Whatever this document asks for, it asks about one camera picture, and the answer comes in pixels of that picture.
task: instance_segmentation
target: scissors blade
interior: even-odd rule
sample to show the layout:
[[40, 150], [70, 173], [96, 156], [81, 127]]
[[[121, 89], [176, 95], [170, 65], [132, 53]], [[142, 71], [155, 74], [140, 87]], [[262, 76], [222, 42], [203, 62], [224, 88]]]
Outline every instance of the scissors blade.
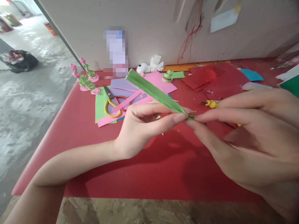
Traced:
[[112, 94], [112, 92], [110, 91], [108, 86], [106, 86], [106, 85], [103, 85], [103, 86], [104, 86], [104, 90], [105, 90], [106, 94], [108, 95], [109, 99], [114, 98], [115, 96]]

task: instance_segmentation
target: red tissue paper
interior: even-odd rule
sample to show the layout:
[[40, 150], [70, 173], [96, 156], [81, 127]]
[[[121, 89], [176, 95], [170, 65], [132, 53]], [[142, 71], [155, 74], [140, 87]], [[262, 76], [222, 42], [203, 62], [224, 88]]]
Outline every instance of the red tissue paper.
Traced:
[[213, 65], [189, 68], [189, 70], [192, 75], [183, 78], [182, 81], [196, 92], [201, 91], [217, 78], [217, 74], [213, 71]]

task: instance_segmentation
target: wire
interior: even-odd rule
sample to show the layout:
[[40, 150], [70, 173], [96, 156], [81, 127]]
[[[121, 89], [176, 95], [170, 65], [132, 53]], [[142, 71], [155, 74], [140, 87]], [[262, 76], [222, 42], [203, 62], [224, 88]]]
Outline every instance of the wire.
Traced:
[[187, 22], [187, 25], [186, 25], [186, 33], [188, 34], [188, 36], [187, 36], [187, 38], [185, 39], [185, 41], [183, 42], [183, 44], [182, 44], [182, 46], [181, 46], [181, 49], [180, 49], [180, 52], [178, 53], [178, 63], [179, 63], [180, 59], [183, 59], [183, 58], [184, 58], [183, 55], [184, 55], [185, 51], [187, 50], [189, 44], [191, 43], [191, 44], [190, 44], [190, 55], [189, 55], [189, 60], [188, 60], [188, 62], [187, 62], [187, 63], [189, 63], [190, 58], [191, 58], [191, 49], [192, 49], [192, 42], [193, 42], [193, 34], [197, 33], [197, 32], [202, 28], [202, 25], [201, 25], [201, 23], [202, 23], [202, 21], [201, 21], [201, 17], [200, 17], [200, 22], [199, 22], [199, 24], [196, 24], [196, 21], [197, 21], [197, 15], [198, 15], [198, 9], [199, 9], [199, 3], [200, 3], [200, 0], [198, 0], [197, 10], [196, 10], [196, 16], [195, 16], [195, 21], [194, 21], [194, 26], [193, 26], [193, 28], [192, 28], [191, 33], [189, 33], [188, 30], [187, 30], [187, 28], [188, 28], [188, 24], [189, 24], [189, 21], [190, 21], [190, 18], [191, 18], [191, 15], [190, 15], [190, 17], [189, 17], [189, 19], [188, 19], [188, 22]]

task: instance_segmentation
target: blue paper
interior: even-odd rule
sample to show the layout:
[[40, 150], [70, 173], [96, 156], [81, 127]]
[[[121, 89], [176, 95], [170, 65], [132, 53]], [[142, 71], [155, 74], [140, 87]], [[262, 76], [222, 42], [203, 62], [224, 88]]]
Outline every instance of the blue paper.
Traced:
[[246, 77], [250, 80], [250, 81], [263, 81], [264, 78], [260, 76], [260, 74], [258, 74], [255, 71], [252, 71], [250, 69], [240, 69], [240, 72], [242, 72], [244, 75], [246, 75]]

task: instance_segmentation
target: black garbage bag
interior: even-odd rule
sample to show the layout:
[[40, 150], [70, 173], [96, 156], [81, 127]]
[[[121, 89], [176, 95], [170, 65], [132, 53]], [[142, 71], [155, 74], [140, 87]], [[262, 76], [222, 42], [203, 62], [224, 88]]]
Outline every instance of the black garbage bag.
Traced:
[[13, 73], [28, 72], [38, 64], [38, 60], [36, 59], [36, 57], [34, 57], [28, 51], [16, 50], [10, 51], [9, 53], [12, 54], [13, 52], [22, 55], [22, 57], [24, 58], [23, 61], [16, 64], [4, 62], [8, 66], [9, 70]]

